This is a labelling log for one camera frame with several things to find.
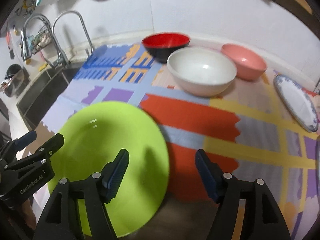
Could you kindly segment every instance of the kitchen sink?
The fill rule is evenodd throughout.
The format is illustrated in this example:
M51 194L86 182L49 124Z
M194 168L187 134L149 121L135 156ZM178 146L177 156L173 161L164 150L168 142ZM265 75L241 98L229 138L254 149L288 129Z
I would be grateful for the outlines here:
M27 88L18 110L30 130L34 130L58 96L68 87L83 62L71 63L67 68L48 69Z

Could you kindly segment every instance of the tablecloth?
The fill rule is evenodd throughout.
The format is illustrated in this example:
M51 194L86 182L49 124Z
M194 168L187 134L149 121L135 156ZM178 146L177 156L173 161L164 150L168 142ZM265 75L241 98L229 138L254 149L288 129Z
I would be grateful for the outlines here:
M166 65L157 63L141 44L102 46L58 97L41 126L57 133L74 113L101 101L123 101L140 107L157 122L167 142L168 192L175 199L169 206L174 209L180 203L209 201L194 164L196 150L203 148L224 172L247 181L264 179L292 239L300 240L319 212L317 134L306 132L287 111L273 86L276 74L268 68L255 82L236 78L218 97L199 98L182 91ZM307 92L317 104L319 96ZM239 217L243 212L240 203ZM202 217L200 211L193 216L194 220ZM240 230L241 222L237 222L234 240Z

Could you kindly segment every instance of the green plate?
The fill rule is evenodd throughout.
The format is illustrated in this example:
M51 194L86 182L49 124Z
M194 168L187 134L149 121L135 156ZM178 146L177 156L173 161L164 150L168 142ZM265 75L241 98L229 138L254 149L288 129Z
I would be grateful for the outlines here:
M55 177L86 179L114 160L119 150L129 152L129 166L116 198L106 204L118 237L145 225L158 210L167 189L169 156L157 124L144 111L121 102L103 102L74 114L59 131L64 146L52 156ZM91 235L84 200L79 200L83 233Z

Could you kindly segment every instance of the plate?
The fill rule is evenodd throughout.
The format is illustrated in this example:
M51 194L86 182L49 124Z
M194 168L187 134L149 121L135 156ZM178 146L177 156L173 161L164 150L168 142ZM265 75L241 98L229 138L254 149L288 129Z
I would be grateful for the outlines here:
M122 102L103 102L74 114L59 131L64 146L52 156L55 177L50 193L61 178L86 179L114 160L119 150L129 152L129 166L116 198L106 204L118 237L146 224L158 210L168 185L169 156L166 142L153 119ZM91 235L84 206L79 200L83 233Z
M302 87L285 75L277 75L274 85L290 113L309 132L318 130L316 108Z

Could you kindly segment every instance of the faucet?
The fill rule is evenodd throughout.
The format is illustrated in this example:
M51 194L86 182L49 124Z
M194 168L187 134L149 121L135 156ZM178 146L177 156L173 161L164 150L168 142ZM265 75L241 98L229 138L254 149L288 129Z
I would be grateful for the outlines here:
M57 51L57 55L58 55L58 59L55 60L54 62L50 63L47 59L46 62L53 68L56 68L59 65L62 65L63 67L66 67L69 64L69 60L65 54L65 52L61 49L60 44L57 41L56 36L52 33L51 30L51 24L48 20L48 18L46 16L44 16L43 14L38 14L38 13L34 13L32 14L24 23L23 28L21 30L21 44L22 44L22 60L25 61L28 58L31 58L31 51L28 45L28 38L27 38L27 33L26 33L26 29L28 26L28 23L30 22L30 20L32 19L39 19L40 21L42 21L44 23L44 25L47 27L48 29L48 33L52 39L53 45Z
M91 47L91 54L92 54L92 53L94 52L94 50L95 50L95 47L94 47L94 45L93 45L92 42L91 42L91 39L90 39L90 37L89 37L87 28L85 27L83 18L82 18L81 14L80 14L78 11L75 11L75 10L67 10L67 11L64 11L64 12L62 12L61 14L59 14L58 17L55 19L53 25L52 25L52 33L54 33L54 27L55 27L57 21L58 21L62 16L64 16L65 14L69 14L69 13L73 13L73 14L77 15L77 16L80 18L80 21L81 21L81 24L82 24L82 28L83 28L83 30L84 30L85 36L87 37L87 40L88 40L89 45L90 45L90 47Z

